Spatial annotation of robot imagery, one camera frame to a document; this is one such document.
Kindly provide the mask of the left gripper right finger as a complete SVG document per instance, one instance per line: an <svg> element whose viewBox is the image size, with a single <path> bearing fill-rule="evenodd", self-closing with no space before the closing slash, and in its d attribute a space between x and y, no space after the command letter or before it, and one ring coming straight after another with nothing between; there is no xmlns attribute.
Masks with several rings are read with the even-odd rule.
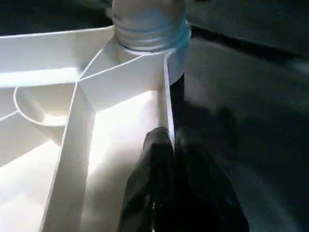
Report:
<svg viewBox="0 0 309 232"><path fill-rule="evenodd" d="M232 185L202 144L180 138L153 141L156 232L248 232Z"/></svg>

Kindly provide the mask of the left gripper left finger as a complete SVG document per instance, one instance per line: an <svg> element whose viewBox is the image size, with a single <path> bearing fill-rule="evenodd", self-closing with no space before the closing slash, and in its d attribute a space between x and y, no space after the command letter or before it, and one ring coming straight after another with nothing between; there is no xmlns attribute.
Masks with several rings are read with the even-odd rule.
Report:
<svg viewBox="0 0 309 232"><path fill-rule="evenodd" d="M127 180L118 230L175 231L174 177L169 131L157 127L146 134L140 159Z"/></svg>

